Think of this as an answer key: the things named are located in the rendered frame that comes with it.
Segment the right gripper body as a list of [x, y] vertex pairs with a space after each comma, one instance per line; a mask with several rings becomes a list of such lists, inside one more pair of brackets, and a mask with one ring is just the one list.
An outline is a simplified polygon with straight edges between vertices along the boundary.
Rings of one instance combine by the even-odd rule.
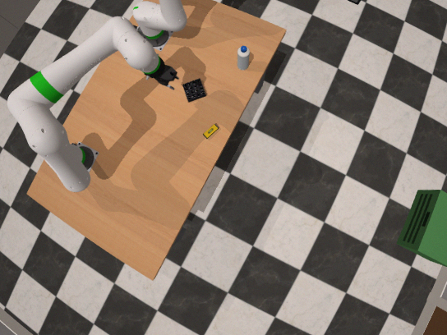
[[149, 78], [155, 78], [161, 85], [167, 86], [169, 81], [174, 81], [177, 72], [171, 66], [165, 65], [161, 57], [159, 58], [160, 58], [159, 69], [155, 73], [145, 74], [146, 80], [148, 80]]

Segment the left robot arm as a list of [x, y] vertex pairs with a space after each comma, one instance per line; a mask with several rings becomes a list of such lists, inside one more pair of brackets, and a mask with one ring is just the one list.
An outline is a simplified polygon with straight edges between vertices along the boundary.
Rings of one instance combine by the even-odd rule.
[[143, 1], [137, 3], [133, 9], [133, 16], [138, 24], [134, 27], [153, 47], [165, 44], [169, 31], [178, 32], [187, 24], [187, 15], [181, 0], [159, 0], [159, 4]]

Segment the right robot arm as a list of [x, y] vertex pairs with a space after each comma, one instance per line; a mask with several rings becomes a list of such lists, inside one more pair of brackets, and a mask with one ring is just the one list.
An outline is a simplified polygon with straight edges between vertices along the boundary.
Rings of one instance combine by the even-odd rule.
[[82, 44], [13, 90], [7, 99], [9, 111], [20, 124], [29, 146], [55, 169], [62, 184], [72, 192], [83, 191], [90, 184], [87, 170], [94, 155], [88, 147], [69, 143], [64, 126], [50, 108], [87, 72], [116, 51], [131, 67], [145, 74], [159, 69], [160, 58], [152, 44], [127, 18], [115, 16]]

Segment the yellow pocket level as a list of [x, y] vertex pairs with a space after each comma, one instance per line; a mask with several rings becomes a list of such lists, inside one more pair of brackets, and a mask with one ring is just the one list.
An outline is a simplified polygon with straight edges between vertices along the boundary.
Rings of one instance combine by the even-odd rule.
[[203, 136], [208, 139], [210, 136], [212, 136], [219, 128], [214, 124], [210, 129], [208, 129]]

